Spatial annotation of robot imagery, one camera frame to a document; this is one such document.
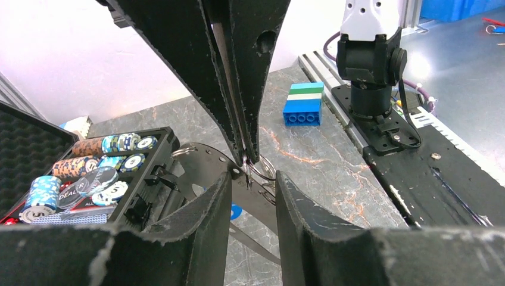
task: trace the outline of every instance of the gray marble surface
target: gray marble surface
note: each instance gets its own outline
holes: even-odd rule
[[[299,67],[269,74],[260,116],[260,152],[314,201],[365,228],[406,227],[402,217],[348,139],[323,107],[319,127],[287,128],[282,109],[292,83],[308,82]],[[91,126],[89,136],[170,126],[181,144],[201,142],[231,157],[217,125],[192,98],[162,104]],[[234,220],[275,255],[277,236],[247,213]],[[229,237],[224,285],[282,285],[280,266]]]

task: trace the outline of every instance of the poker chip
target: poker chip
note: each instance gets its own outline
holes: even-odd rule
[[[158,139],[154,136],[147,136],[142,138],[138,143],[135,149],[137,150],[146,150],[146,149],[151,149],[154,146],[156,146],[156,143],[158,143]]]
[[[104,197],[102,194],[94,194],[91,196],[91,201],[96,204],[97,206],[101,207],[107,207],[110,206],[111,204],[116,203],[116,201],[112,200],[111,198]]]
[[[19,213],[19,219],[22,222],[32,223],[40,217],[50,216],[54,214],[56,208],[50,205],[40,204],[38,206],[28,206]]]
[[[144,163],[145,161],[145,155],[144,154],[135,154],[131,155],[130,157],[126,158],[121,165],[121,172],[134,172],[137,171],[140,166]]]
[[[82,199],[81,195],[76,190],[76,184],[77,183],[71,184],[68,188],[60,193],[58,200],[56,201],[57,207],[65,210]]]
[[[103,140],[104,137],[77,141],[72,146],[72,153],[76,156],[101,156]]]
[[[112,152],[111,149],[112,138],[114,138],[114,135],[106,136],[102,140],[102,152],[104,154]]]
[[[119,145],[118,145],[119,136],[121,135],[113,135],[113,137],[111,138],[110,143],[111,152],[119,152]]]
[[[124,140],[126,139],[126,137],[128,137],[127,133],[119,135],[119,138],[117,140],[117,146],[120,152],[126,151],[124,147]]]
[[[61,185],[61,180],[55,176],[40,176],[32,181],[32,186],[36,183],[55,183]]]
[[[76,190],[83,197],[103,192],[117,181],[118,173],[113,167],[99,167],[76,182]]]
[[[86,156],[57,161],[52,165],[52,174],[60,179],[81,177],[96,169],[98,158]]]
[[[140,135],[136,133],[128,133],[124,138],[124,149],[125,151],[135,150],[137,143],[141,140]]]
[[[97,158],[90,158],[89,160],[86,160],[84,163],[84,169],[86,170],[86,173],[95,170],[97,167],[98,167]]]
[[[114,185],[108,187],[105,191],[100,193],[102,198],[109,198],[110,200],[120,200],[128,190],[128,183],[117,181]]]
[[[26,202],[19,213],[22,222],[32,223],[39,217],[55,213],[61,181],[39,177],[33,180]]]
[[[98,167],[113,167],[116,170],[119,170],[125,159],[126,156],[117,156],[117,157],[103,156],[102,160],[100,160],[100,163],[98,164]]]

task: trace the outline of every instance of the blue lego brick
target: blue lego brick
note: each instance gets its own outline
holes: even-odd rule
[[[321,100],[288,100],[282,115],[286,126],[319,126]]]
[[[286,100],[284,112],[319,112],[321,110],[321,100]]]
[[[308,82],[308,83],[293,83],[291,89],[307,89],[307,88],[324,88],[325,84],[322,82]]]

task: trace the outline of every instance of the white lego brick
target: white lego brick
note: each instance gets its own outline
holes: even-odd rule
[[[288,100],[320,100],[323,98],[323,93],[316,94],[290,94]]]
[[[81,116],[71,121],[60,125],[61,128],[79,135],[79,138],[88,137],[91,120],[88,116]]]

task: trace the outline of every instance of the black carrying case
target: black carrying case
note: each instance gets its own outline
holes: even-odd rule
[[[127,182],[129,187],[110,214],[108,222],[141,230],[162,186],[152,183],[153,170],[160,166],[169,169],[174,163],[171,153],[177,150],[180,144],[169,127],[131,132],[141,137],[155,136],[158,143],[148,150],[107,154],[114,157],[143,153],[146,157],[139,170],[119,173],[119,180]],[[0,214],[5,214],[0,222],[4,223],[11,217],[18,218],[32,180],[50,175],[52,165],[56,161],[74,157],[71,148],[78,137],[1,102],[0,135]]]

